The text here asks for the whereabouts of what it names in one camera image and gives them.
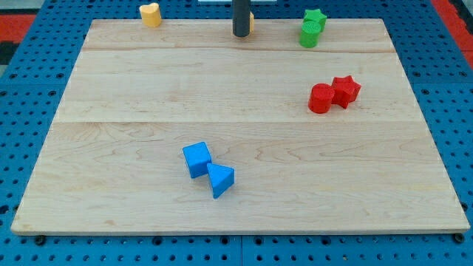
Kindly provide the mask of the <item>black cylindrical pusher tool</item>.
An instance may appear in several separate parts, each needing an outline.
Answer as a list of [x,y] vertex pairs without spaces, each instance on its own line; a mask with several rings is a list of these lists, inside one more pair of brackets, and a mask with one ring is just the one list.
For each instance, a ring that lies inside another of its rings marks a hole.
[[233,0],[232,1],[232,25],[233,34],[236,37],[246,37],[250,34],[250,0]]

